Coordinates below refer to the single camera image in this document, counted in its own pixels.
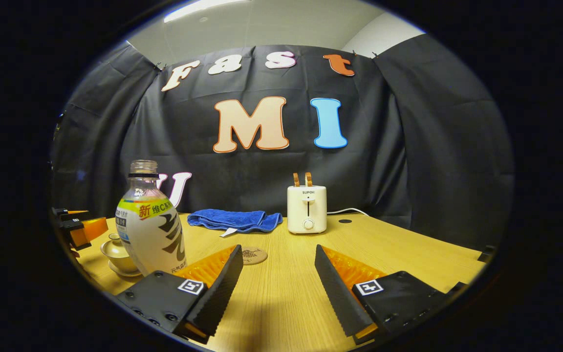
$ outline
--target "white toaster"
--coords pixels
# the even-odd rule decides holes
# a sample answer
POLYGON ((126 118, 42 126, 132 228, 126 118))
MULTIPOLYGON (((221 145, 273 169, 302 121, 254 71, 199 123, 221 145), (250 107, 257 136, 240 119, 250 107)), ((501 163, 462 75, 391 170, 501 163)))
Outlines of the white toaster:
POLYGON ((311 185, 306 173, 306 185, 288 187, 288 231, 293 234, 319 234, 327 230, 327 188, 311 185))

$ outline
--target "toaster knob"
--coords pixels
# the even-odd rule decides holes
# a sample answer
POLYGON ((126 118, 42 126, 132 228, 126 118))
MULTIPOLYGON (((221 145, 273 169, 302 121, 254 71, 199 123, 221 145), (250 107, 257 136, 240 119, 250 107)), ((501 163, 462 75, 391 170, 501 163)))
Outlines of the toaster knob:
POLYGON ((303 227, 306 230, 309 230, 314 227, 314 222, 312 221, 312 219, 305 219, 305 221, 303 221, 303 227))

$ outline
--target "blue letter i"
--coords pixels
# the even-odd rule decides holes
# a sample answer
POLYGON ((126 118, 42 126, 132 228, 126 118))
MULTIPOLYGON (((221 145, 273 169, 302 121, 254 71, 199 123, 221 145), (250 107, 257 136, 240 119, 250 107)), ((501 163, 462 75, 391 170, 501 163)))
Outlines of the blue letter i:
POLYGON ((330 98, 314 98, 310 105, 317 109, 319 115, 319 137, 314 144, 321 148, 342 148, 346 146, 346 138, 340 132, 338 108, 340 101, 330 98))

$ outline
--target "ceiling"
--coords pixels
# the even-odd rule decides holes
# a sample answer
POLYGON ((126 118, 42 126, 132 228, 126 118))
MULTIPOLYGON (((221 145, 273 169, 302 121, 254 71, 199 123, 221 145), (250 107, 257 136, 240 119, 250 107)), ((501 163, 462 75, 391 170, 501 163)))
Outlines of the ceiling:
POLYGON ((161 16, 128 42, 152 62, 162 63, 160 67, 233 47, 294 44, 342 49, 383 13, 360 0, 248 0, 169 23, 161 16))

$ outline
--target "bottle label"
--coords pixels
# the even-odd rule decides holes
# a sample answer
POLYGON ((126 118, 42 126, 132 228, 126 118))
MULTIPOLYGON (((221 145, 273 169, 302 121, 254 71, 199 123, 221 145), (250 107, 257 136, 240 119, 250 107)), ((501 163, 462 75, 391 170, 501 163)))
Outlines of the bottle label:
POLYGON ((115 220, 123 246, 144 276, 187 266, 181 222, 167 198, 121 199, 115 220))

